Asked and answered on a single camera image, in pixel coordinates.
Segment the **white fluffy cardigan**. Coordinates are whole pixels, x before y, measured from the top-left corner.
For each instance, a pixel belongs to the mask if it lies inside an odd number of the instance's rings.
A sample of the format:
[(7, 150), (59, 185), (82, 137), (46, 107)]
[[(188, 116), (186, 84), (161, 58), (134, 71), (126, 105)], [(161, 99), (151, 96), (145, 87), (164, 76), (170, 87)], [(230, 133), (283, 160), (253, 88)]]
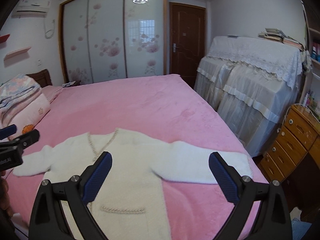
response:
[(18, 177), (43, 174), (53, 183), (80, 175), (104, 152), (112, 168), (89, 209), (109, 239), (170, 239), (162, 180), (215, 184), (208, 159), (212, 150), (186, 142), (163, 142), (143, 133), (116, 129), (85, 133), (23, 157)]

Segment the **pink pillow with orange print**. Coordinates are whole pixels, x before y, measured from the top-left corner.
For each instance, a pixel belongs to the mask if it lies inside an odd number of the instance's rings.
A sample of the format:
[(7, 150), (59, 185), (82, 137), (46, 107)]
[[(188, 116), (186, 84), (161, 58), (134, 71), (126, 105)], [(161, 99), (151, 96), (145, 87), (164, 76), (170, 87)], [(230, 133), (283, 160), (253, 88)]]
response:
[(21, 102), (8, 111), (5, 116), (5, 125), (15, 125), (17, 131), (15, 134), (8, 137), (8, 140), (30, 132), (35, 126), (44, 118), (44, 116), (50, 111), (50, 102), (46, 96), (41, 93), (33, 101), (26, 105), (25, 102)]

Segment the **folded floral quilt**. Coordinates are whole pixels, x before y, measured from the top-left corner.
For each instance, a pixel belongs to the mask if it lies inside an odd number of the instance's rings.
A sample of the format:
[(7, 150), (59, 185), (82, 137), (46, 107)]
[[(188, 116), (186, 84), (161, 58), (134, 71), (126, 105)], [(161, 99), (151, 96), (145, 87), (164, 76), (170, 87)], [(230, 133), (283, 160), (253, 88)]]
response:
[(5, 123), (5, 115), (16, 104), (40, 93), (41, 86), (24, 74), (18, 74), (1, 85), (1, 122)]

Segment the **dark wooden headboard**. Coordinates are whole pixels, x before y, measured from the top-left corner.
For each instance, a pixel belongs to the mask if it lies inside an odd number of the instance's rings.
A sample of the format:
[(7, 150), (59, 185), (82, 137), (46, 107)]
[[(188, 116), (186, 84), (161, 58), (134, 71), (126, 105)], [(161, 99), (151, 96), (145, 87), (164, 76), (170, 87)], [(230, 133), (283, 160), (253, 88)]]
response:
[(47, 69), (43, 69), (37, 73), (27, 74), (27, 76), (34, 79), (41, 86), (41, 88), (53, 85)]

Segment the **wooden drawer cabinet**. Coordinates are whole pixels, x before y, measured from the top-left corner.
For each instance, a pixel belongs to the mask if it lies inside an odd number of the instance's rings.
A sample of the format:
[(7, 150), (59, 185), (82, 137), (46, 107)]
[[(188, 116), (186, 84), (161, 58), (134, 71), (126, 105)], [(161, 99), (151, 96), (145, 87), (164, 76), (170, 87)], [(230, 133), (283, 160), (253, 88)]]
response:
[(308, 108), (294, 104), (258, 167), (268, 181), (282, 182), (306, 157), (319, 166), (319, 121)]

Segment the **bookshelf with books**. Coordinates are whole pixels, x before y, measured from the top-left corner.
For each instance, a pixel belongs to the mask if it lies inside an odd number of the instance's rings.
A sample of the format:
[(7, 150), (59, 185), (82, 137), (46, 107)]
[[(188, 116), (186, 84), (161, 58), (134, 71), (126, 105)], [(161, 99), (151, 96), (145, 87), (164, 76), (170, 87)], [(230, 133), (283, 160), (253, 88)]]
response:
[(306, 51), (303, 62), (303, 88), (300, 103), (319, 119), (319, 15), (303, 3), (306, 21)]

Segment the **covered piano with lace cloth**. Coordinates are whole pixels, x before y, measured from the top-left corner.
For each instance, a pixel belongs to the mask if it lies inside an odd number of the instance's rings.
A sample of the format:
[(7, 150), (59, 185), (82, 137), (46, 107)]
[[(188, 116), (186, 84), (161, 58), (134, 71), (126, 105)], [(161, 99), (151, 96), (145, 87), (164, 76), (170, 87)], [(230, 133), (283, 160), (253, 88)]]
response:
[(302, 72), (298, 48), (217, 36), (200, 61), (194, 89), (256, 157), (296, 101)]

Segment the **pink bed blanket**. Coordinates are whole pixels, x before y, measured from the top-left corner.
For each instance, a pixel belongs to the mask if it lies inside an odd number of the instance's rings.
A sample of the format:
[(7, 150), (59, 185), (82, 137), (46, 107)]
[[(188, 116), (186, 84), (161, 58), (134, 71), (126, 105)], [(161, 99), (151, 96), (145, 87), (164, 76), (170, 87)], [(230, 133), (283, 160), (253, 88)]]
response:
[[(55, 147), (85, 133), (107, 135), (116, 129), (222, 152), (240, 174), (265, 181), (252, 158), (220, 116), (178, 75), (119, 79), (66, 88), (37, 124), (40, 139), (24, 156)], [(29, 222), (43, 174), (7, 177), (15, 213)], [(162, 180), (170, 239), (213, 239), (233, 205), (215, 184)]]

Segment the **floral sliding wardrobe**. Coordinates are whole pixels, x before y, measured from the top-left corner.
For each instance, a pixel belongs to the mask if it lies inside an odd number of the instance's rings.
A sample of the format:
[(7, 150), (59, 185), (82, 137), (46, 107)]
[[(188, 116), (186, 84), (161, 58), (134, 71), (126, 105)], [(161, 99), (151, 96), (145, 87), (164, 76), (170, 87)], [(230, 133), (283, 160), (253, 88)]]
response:
[(59, 46), (66, 81), (164, 75), (167, 0), (67, 0)]

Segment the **stack of books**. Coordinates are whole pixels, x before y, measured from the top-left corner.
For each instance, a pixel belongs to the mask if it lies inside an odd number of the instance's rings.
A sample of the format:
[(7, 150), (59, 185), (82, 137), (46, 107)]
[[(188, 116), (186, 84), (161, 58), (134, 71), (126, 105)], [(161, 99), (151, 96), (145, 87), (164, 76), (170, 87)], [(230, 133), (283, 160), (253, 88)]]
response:
[(258, 34), (258, 37), (281, 42), (293, 47), (298, 48), (300, 51), (304, 51), (305, 47), (300, 42), (284, 34), (282, 30), (276, 28), (266, 28), (265, 31), (262, 31)]

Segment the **brown wooden door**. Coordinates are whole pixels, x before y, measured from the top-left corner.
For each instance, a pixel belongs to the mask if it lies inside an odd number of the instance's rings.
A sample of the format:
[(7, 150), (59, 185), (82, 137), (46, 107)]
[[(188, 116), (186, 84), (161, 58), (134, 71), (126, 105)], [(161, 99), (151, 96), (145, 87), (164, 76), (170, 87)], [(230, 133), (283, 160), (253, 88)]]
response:
[(205, 52), (206, 9), (170, 2), (170, 72), (191, 88)]

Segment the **pink wall shelf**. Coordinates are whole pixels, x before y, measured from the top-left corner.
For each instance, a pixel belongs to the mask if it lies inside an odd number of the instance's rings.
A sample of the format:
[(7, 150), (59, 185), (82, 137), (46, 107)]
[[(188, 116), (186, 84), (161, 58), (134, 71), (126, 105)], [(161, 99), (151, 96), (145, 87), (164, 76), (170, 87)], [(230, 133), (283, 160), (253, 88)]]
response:
[(19, 49), (16, 51), (9, 52), (9, 53), (7, 53), (7, 55), (5, 55), (4, 61), (7, 61), (8, 59), (12, 59), (13, 57), (16, 57), (18, 55), (27, 53), (30, 49), (31, 49), (31, 47), (25, 47), (25, 48), (22, 48), (22, 49)]

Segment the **red wall shelf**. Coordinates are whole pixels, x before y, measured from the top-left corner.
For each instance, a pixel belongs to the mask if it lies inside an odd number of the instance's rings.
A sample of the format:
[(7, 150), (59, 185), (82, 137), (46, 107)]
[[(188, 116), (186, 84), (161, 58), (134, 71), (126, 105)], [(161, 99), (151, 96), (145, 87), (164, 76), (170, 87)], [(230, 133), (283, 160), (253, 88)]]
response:
[(6, 42), (9, 37), (10, 37), (10, 34), (0, 36), (0, 43)]

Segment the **white wall air conditioner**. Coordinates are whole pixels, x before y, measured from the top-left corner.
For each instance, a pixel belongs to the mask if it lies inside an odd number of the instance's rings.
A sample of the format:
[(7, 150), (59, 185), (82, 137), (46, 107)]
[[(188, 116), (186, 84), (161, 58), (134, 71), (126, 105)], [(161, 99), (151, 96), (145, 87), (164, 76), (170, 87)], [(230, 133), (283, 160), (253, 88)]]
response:
[(28, 16), (45, 18), (51, 6), (51, 0), (20, 0), (13, 9), (12, 18)]

